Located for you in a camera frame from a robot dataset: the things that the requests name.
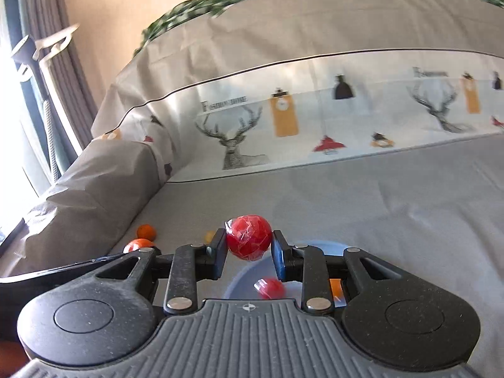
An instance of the crosshair logo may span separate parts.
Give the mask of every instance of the crosshair logo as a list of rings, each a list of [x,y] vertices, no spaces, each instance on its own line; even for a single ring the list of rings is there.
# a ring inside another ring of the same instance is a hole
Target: crosshair logo
[[[257,307],[252,303],[247,303],[242,307],[245,311],[251,312],[254,311]]]

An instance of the red ball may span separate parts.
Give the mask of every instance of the red ball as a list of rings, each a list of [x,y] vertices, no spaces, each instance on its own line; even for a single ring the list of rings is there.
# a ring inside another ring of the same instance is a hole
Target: red ball
[[[260,279],[254,284],[254,287],[259,292],[261,298],[265,300],[285,298],[285,287],[283,283],[277,279]]]
[[[226,223],[227,247],[242,260],[259,260],[273,238],[268,221],[258,215],[240,216]]]

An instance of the white printed fabric panel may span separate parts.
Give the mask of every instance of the white printed fabric panel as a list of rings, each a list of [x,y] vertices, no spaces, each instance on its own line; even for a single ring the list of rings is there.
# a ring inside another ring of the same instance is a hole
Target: white printed fabric panel
[[[145,141],[170,181],[440,144],[504,131],[504,60],[372,51],[273,64],[130,111],[107,139]]]

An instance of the black lamp print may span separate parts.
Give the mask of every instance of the black lamp print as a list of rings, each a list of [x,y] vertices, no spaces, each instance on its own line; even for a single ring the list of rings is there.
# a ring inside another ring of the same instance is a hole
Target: black lamp print
[[[497,90],[502,89],[502,81],[499,78],[499,73],[497,71],[493,72],[493,89],[497,89]]]
[[[353,98],[353,91],[349,84],[345,82],[344,75],[336,75],[337,84],[334,86],[333,99]]]

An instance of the silver screw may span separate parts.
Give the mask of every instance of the silver screw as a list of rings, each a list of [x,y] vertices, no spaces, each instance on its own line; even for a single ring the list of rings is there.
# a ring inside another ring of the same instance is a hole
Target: silver screw
[[[192,300],[187,297],[173,297],[168,300],[166,306],[172,310],[187,310],[192,306]]]
[[[323,297],[314,297],[306,302],[310,310],[327,310],[331,306],[331,302]]]

